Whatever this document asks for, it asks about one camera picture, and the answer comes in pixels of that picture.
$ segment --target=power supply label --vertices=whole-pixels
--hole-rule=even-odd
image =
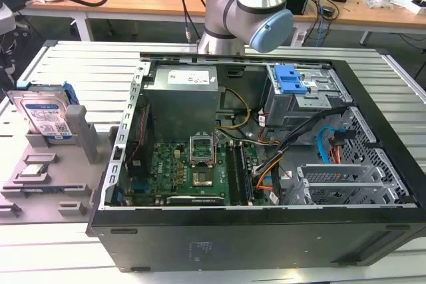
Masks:
[[[208,71],[171,70],[168,84],[209,84]]]
[[[26,104],[27,114],[40,133],[55,140],[69,139],[73,135],[57,104]]]

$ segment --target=white box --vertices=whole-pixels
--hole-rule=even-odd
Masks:
[[[413,3],[413,1],[410,1],[408,3],[406,3],[404,5],[404,7],[408,10],[410,10],[412,13],[416,14],[416,15],[424,15],[426,14],[426,7],[420,7],[417,4]]]

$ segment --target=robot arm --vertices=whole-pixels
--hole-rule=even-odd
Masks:
[[[198,52],[243,55],[244,44],[266,53],[292,32],[287,0],[206,0],[206,22]]]

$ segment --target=table leg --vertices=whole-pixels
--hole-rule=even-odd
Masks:
[[[305,37],[308,33],[309,26],[308,25],[299,25],[295,24],[295,31],[293,34],[291,47],[301,47],[305,41]]]
[[[368,40],[370,39],[371,34],[372,34],[372,32],[371,32],[371,31],[366,31],[366,32],[364,32],[364,34],[362,35],[362,38],[361,38],[361,40],[360,40],[359,44],[360,44],[361,46],[365,46],[365,45],[367,44]]]
[[[77,28],[79,29],[80,40],[93,41],[91,24],[87,19],[86,15],[77,15],[75,17],[75,22],[77,23]]]

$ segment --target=wooden desk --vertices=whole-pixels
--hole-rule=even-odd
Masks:
[[[321,0],[321,4],[332,7],[327,1]],[[364,45],[371,35],[376,32],[396,33],[426,33],[426,15],[414,15],[412,12],[394,6],[389,8],[368,8],[364,0],[347,0],[346,3],[335,4],[339,7],[339,17],[331,25],[332,29],[353,31],[366,31],[361,40]],[[301,22],[314,21],[316,19],[316,6],[312,1],[308,2],[305,15],[296,16],[297,32],[301,35],[307,30],[306,24]]]
[[[336,3],[340,15],[331,24],[331,29],[375,31],[386,33],[426,34],[426,16],[414,15],[406,9],[369,9],[362,0]],[[204,7],[200,0],[186,0],[186,6],[194,22],[204,22]],[[88,19],[124,19],[133,21],[183,21],[181,0],[108,0],[102,7],[85,7],[69,1],[34,3],[22,11],[26,15],[71,17],[77,22],[81,39],[91,41]],[[296,32],[292,45],[301,45],[306,31],[316,20],[315,5],[309,1],[306,13],[295,16]]]

